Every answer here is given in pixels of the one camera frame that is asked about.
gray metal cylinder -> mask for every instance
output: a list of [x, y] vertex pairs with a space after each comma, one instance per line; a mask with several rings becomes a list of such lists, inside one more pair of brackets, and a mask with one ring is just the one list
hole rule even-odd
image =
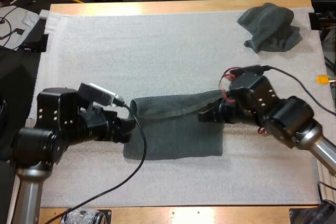
[[50, 170], [17, 169], [20, 188], [16, 199], [13, 224], [38, 224], [43, 182]]

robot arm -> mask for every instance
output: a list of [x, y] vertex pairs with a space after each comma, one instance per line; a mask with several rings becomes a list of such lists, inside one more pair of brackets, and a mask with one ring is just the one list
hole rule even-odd
[[123, 100], [112, 92], [83, 84], [79, 90], [45, 89], [37, 97], [37, 122], [22, 128], [13, 137], [10, 162], [16, 168], [20, 186], [14, 203], [12, 224], [38, 224], [43, 182], [52, 172], [69, 145], [83, 141], [125, 143], [135, 127], [133, 120], [123, 120], [114, 111], [93, 105]]
[[220, 99], [198, 115], [200, 121], [264, 127], [289, 148], [310, 151], [332, 175], [336, 174], [336, 146], [323, 136], [322, 126], [306, 102], [294, 96], [278, 98], [268, 79], [253, 67], [231, 73], [236, 78], [229, 85], [228, 96], [235, 102]]

crumpled gray cloth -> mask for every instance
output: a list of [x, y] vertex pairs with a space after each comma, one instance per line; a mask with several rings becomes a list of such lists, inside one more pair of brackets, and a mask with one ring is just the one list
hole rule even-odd
[[255, 53], [292, 49], [302, 40], [300, 28], [290, 25], [293, 18], [292, 10], [272, 3], [247, 10], [237, 21], [253, 35], [244, 46], [252, 48]]
[[[190, 95], [137, 98], [130, 108], [137, 113], [148, 149], [146, 159], [221, 156], [223, 124], [198, 121], [197, 114], [222, 97], [219, 90]], [[136, 127], [124, 145], [124, 157], [141, 159], [143, 141]]]

yellow connector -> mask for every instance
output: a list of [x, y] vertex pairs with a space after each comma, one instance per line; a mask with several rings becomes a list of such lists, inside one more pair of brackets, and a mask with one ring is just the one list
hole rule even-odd
[[335, 80], [330, 80], [328, 76], [316, 76], [316, 81], [318, 84], [330, 84], [335, 83]]

silver metal arm segment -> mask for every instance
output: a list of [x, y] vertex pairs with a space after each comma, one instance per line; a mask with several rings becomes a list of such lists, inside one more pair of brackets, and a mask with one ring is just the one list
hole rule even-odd
[[297, 145], [300, 150], [310, 151], [330, 172], [336, 174], [336, 146], [322, 133], [322, 125], [317, 123], [312, 129], [302, 133]]
[[18, 169], [20, 178], [12, 224], [38, 224], [43, 182], [50, 170]]

